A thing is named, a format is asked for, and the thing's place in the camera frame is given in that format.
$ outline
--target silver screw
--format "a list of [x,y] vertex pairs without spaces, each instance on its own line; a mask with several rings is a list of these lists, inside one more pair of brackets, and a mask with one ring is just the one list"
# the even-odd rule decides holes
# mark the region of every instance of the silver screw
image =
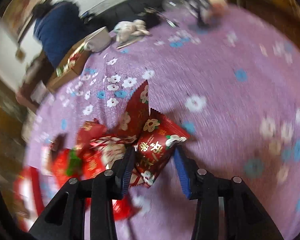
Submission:
[[77,182],[78,182],[78,180],[77,180],[76,178],[71,178],[71,179],[69,179],[69,183],[70,183],[71,185],[76,184]]
[[113,174],[113,171],[112,170],[106,170],[105,172],[104,172],[104,175],[105,176],[111,176]]
[[242,179],[240,177],[233,177],[232,179],[235,183],[241,183]]
[[197,170],[197,173],[198,173],[199,175],[206,175],[206,174],[207,174],[207,171],[206,171],[205,169],[198,169],[198,170]]

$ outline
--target white cup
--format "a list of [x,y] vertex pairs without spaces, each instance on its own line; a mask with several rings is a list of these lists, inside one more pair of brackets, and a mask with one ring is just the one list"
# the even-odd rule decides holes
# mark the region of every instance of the white cup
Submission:
[[109,46],[111,37],[107,27],[102,27],[95,32],[91,33],[84,40],[85,49],[92,52],[100,52]]

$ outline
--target purple fabric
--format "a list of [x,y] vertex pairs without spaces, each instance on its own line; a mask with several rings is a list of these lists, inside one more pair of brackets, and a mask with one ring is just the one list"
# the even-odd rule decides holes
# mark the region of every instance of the purple fabric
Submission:
[[[162,23],[124,49],[113,44],[91,55],[79,78],[46,98],[26,163],[40,168],[42,144],[61,132],[68,133],[66,147],[73,147],[85,120],[112,128],[147,78],[149,106],[192,133],[184,143],[188,156],[216,176],[242,177],[284,238],[293,239],[300,232],[300,52],[238,8],[230,7],[221,26],[208,32],[190,30],[195,19],[188,12],[168,18],[180,28]],[[114,75],[119,82],[108,81]],[[173,161],[150,189],[130,193],[142,211],[117,222],[118,239],[132,239],[127,223],[135,239],[190,239],[196,201],[182,194]]]

